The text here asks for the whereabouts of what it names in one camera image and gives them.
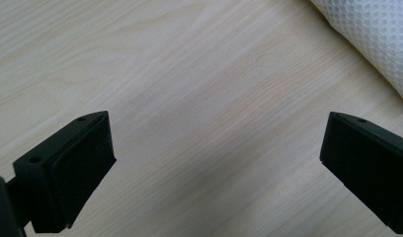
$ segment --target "wooden table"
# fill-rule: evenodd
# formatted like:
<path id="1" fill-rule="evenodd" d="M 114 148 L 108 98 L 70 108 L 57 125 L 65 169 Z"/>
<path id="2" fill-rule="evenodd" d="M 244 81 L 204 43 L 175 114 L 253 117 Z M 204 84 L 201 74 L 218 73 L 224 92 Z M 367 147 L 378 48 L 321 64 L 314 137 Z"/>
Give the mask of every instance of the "wooden table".
<path id="1" fill-rule="evenodd" d="M 309 1 L 0 1 L 0 176 L 105 110 L 118 162 L 41 236 L 394 236 L 319 151 L 403 100 Z"/>

